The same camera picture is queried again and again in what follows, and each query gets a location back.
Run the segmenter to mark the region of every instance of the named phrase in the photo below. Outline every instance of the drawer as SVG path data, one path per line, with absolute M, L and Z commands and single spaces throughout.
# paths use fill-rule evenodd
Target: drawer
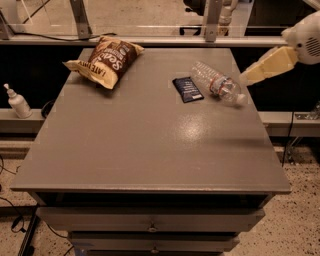
M 162 252 L 228 252 L 239 239 L 210 233 L 71 232 L 69 240 L 84 250 Z
M 153 232 L 249 231 L 264 211 L 246 209 L 41 207 L 37 215 L 56 230 Z

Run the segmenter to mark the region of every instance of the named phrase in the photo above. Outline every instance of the drawer handle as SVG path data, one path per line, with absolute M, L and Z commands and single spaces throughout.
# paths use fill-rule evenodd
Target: drawer handle
M 151 226 L 148 228 L 148 231 L 150 233 L 155 233 L 158 231 L 158 229 L 155 227 L 155 225 L 153 223 L 151 223 Z
M 152 254 L 157 254 L 159 251 L 157 250 L 157 247 L 153 247 L 153 249 L 150 251 Z

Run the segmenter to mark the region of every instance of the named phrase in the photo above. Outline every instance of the black cable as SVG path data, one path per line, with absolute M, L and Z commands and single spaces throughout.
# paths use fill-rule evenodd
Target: black cable
M 288 146 L 288 143 L 290 141 L 290 135 L 291 135 L 292 127 L 293 127 L 293 118 L 294 118 L 294 112 L 295 112 L 294 109 L 293 109 L 292 114 L 291 114 L 291 122 L 290 122 L 290 125 L 289 125 L 288 135 L 287 135 L 286 143 L 285 143 L 284 150 L 283 150 L 282 167 L 284 166 L 284 161 L 285 161 L 286 154 L 287 154 L 287 146 Z
M 71 246 L 71 247 L 69 248 L 69 250 L 66 251 L 65 254 L 63 254 L 63 256 L 67 256 L 67 255 L 71 252 L 71 250 L 72 250 L 73 248 L 74 248 L 74 246 Z
M 78 38 L 78 39 L 64 39 L 64 38 L 59 38 L 59 37 L 46 36 L 46 35 L 42 35 L 42 34 L 34 34 L 34 33 L 27 33 L 27 32 L 15 32 L 15 31 L 14 31 L 14 35 L 39 36 L 39 37 L 43 37 L 46 39 L 52 39 L 52 40 L 57 40 L 57 41 L 76 42 L 76 41 L 85 41 L 85 40 L 90 40 L 90 39 L 94 39 L 94 38 L 99 38 L 101 36 L 116 36 L 117 34 L 111 32 L 111 33 L 104 33 L 104 34 L 97 35 L 97 36 Z
M 53 228 L 50 227 L 48 224 L 47 224 L 47 226 L 48 226 L 48 228 L 51 230 L 51 232 L 52 232 L 53 234 L 55 234 L 56 236 L 61 237 L 61 238 L 68 238 L 67 236 L 59 235 L 59 234 L 58 234 L 56 231 L 54 231 Z
M 77 38 L 77 39 L 64 39 L 64 38 L 59 38 L 59 37 L 54 37 L 54 36 L 47 36 L 47 35 L 42 35 L 42 34 L 36 34 L 36 33 L 28 33 L 28 32 L 16 32 L 12 26 L 8 23 L 8 21 L 6 20 L 6 18 L 2 15 L 2 13 L 0 12 L 0 15 L 2 17 L 2 19 L 5 21 L 5 24 L 7 25 L 7 27 L 10 29 L 11 33 L 14 35 L 27 35 L 27 36 L 39 36 L 39 37 L 43 37 L 46 39 L 51 39 L 51 40 L 57 40 L 57 41 L 65 41 L 65 42 L 76 42 L 76 41 L 86 41 L 86 40 L 90 40 L 90 39 L 95 39 L 95 38 L 99 38 L 101 36 L 116 36 L 116 33 L 110 32 L 110 33 L 103 33 L 97 36 L 90 36 L 90 37 L 86 37 L 86 38 Z
M 26 24 L 28 20 L 30 20 L 30 18 L 32 18 L 34 15 L 36 15 L 38 13 L 38 11 L 40 11 L 43 7 L 46 6 L 47 3 L 49 3 L 51 0 L 48 0 L 47 2 L 43 3 L 38 9 L 36 9 L 28 18 L 26 18 L 22 24 Z
M 301 75 L 300 80 L 298 82 L 298 88 L 296 89 L 296 94 L 297 95 L 299 95 L 299 93 L 300 93 L 301 85 L 302 85 L 302 82 L 303 82 L 305 74 L 306 74 L 306 69 L 307 69 L 307 67 L 304 66 L 304 69 L 302 71 L 302 75 Z M 283 157 L 282 157 L 282 167 L 284 166 L 285 157 L 287 155 L 287 146 L 288 146 L 288 143 L 290 141 L 290 136 L 291 136 L 291 131 L 292 131 L 292 127 L 293 127 L 293 119 L 294 119 L 295 111 L 296 111 L 296 104 L 294 104 L 292 106 L 291 122 L 290 122 L 287 139 L 286 139 L 286 143 L 285 143 L 285 146 L 284 146 Z
M 7 203 L 9 203 L 11 205 L 11 207 L 17 212 L 18 217 L 13 221 L 12 225 L 11 225 L 11 231 L 13 233 L 18 233 L 18 232 L 23 232 L 25 233 L 26 230 L 24 229 L 24 217 L 21 214 L 21 212 L 13 205 L 13 203 L 11 203 L 8 199 L 4 198 L 4 197 L 0 197 L 1 200 L 6 201 Z M 18 223 L 22 221 L 22 227 L 19 230 L 14 230 L 14 228 L 18 225 Z

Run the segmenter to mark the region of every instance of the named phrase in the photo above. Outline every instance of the dark blue packet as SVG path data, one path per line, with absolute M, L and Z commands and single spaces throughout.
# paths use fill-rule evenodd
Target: dark blue packet
M 172 82 L 180 93 L 184 103 L 204 99 L 202 93 L 190 77 L 176 78 Z

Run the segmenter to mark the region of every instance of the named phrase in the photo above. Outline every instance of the plastic bottle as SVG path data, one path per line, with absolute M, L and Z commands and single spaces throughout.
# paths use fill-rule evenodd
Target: plastic bottle
M 14 90 L 9 88 L 8 84 L 4 84 L 4 88 L 7 89 L 9 95 L 9 104 L 15 110 L 19 118 L 27 118 L 32 115 L 31 108 L 25 98 L 17 94 Z
M 246 95 L 241 93 L 236 82 L 201 61 L 196 61 L 192 66 L 191 79 L 196 86 L 207 88 L 214 95 L 219 95 L 227 105 L 241 106 L 247 101 Z

